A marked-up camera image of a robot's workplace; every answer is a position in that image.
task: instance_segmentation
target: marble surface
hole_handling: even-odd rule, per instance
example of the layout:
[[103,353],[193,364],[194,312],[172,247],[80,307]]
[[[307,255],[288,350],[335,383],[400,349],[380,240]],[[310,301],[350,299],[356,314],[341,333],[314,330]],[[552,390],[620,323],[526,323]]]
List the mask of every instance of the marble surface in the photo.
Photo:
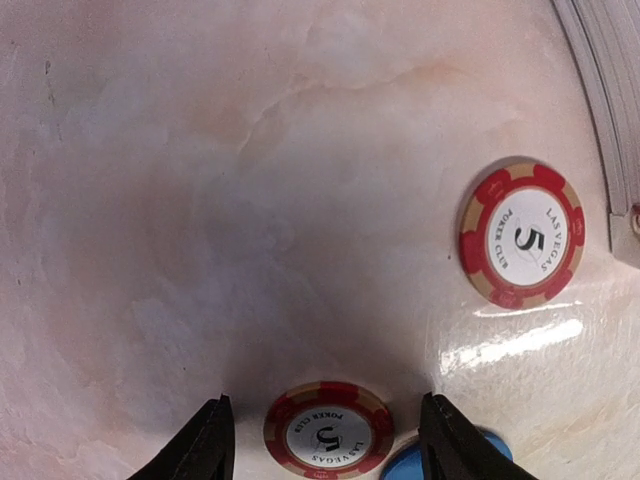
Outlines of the marble surface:
[[[640,273],[549,1],[1,0],[0,108],[1,478],[124,479],[221,392],[236,478],[291,478],[262,419],[318,379],[399,443],[435,388],[541,479],[640,478]],[[511,155],[588,223],[524,312],[455,251]]]

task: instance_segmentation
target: poker chip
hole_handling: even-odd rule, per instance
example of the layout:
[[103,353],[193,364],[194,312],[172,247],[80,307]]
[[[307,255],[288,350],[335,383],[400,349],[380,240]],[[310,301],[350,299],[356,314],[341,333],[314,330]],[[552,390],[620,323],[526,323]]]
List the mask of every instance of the poker chip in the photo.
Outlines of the poker chip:
[[545,165],[523,162],[495,171],[476,188],[462,216],[459,251],[478,292],[515,310],[560,293],[584,242],[584,213],[571,185]]
[[368,390],[340,382],[303,385],[273,404],[264,440],[273,458],[305,478],[353,478],[380,465],[393,444],[389,409]]

